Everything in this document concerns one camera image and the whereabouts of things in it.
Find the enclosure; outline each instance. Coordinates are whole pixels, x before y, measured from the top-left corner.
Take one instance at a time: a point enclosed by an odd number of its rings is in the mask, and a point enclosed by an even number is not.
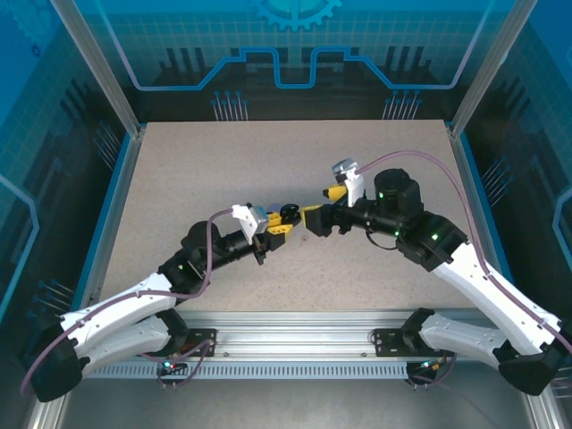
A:
[[[161,392],[135,357],[40,404],[18,393],[17,355],[30,320],[139,282],[193,223],[246,201],[322,204],[333,164],[400,149],[453,171],[490,263],[569,319],[571,21],[556,0],[4,0],[6,427],[567,427],[570,389],[527,397],[468,359],[443,389],[378,380],[407,359],[375,356],[376,327],[418,307],[488,322],[353,232],[297,229],[263,266],[225,268],[182,304],[189,325],[219,336],[212,373],[180,391]],[[410,157],[388,165],[467,230],[441,172]]]

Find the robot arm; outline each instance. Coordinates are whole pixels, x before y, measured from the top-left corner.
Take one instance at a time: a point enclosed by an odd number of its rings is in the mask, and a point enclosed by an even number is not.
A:
[[[345,189],[357,183],[356,168],[353,160],[332,168],[338,185],[325,190],[324,195],[333,204],[302,209],[306,227],[322,237],[329,236],[333,226],[338,226],[341,234],[358,227],[368,233],[394,236],[397,250],[405,258],[455,287],[498,327],[459,323],[420,308],[401,329],[402,340],[410,351],[454,351],[498,368],[509,383],[525,393],[542,393],[568,353],[552,334],[502,293],[491,276],[540,316],[543,324],[549,324],[565,338],[572,334],[570,324],[563,324],[540,308],[491,266],[487,265],[491,273],[484,275],[467,236],[448,219],[424,210],[419,185],[403,170],[386,170],[375,176],[375,199],[366,199],[363,185],[361,198],[356,199],[354,189],[350,197]]]
[[[300,222],[295,205],[283,206],[279,214],[267,214],[250,204],[234,206],[231,213],[240,220],[241,229],[221,237],[212,224],[212,269],[247,255],[263,264],[266,253],[284,244]],[[141,353],[166,357],[186,349],[191,340],[196,342],[197,338],[188,338],[189,329],[173,308],[204,289],[206,229],[207,222],[195,223],[182,239],[182,248],[156,273],[128,290],[59,318],[46,314],[37,319],[20,354],[26,370],[62,337],[31,376],[40,401],[64,395],[101,366]],[[72,329],[78,323],[80,327]]]

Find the glass panel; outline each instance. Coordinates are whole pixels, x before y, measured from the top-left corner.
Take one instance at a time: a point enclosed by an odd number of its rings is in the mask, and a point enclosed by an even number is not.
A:
[[[1,6],[0,416],[21,427],[21,342],[69,309],[124,130],[52,6]]]
[[[512,0],[80,0],[142,121],[451,119]]]
[[[539,2],[467,126],[515,284],[572,309],[572,4]]]

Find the gear logo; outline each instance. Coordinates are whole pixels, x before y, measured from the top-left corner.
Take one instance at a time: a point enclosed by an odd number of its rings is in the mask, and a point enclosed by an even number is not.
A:
[[[331,18],[333,8],[340,7],[341,0],[253,0],[253,5],[258,9],[258,18],[266,18],[268,25],[298,31],[300,27],[322,25],[322,19]]]
[[[0,0],[0,13],[12,13],[18,28],[32,43],[39,43],[54,24],[51,5],[47,0]]]

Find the beige work surface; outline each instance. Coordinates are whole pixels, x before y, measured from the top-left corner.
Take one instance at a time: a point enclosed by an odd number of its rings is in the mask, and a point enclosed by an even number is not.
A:
[[[310,206],[326,202],[331,167],[360,165],[399,149],[421,149],[458,177],[442,121],[168,122],[147,126],[105,277],[102,299],[150,275],[189,227],[233,204]],[[463,231],[462,205],[444,174],[417,158],[390,161],[421,185],[425,208]],[[366,189],[380,171],[366,173]],[[229,215],[224,235],[239,228]],[[377,236],[380,244],[392,245]],[[322,239],[300,225],[264,265],[246,257],[213,273],[199,299],[180,309],[233,311],[472,307],[459,292],[399,252],[372,246],[364,232]]]

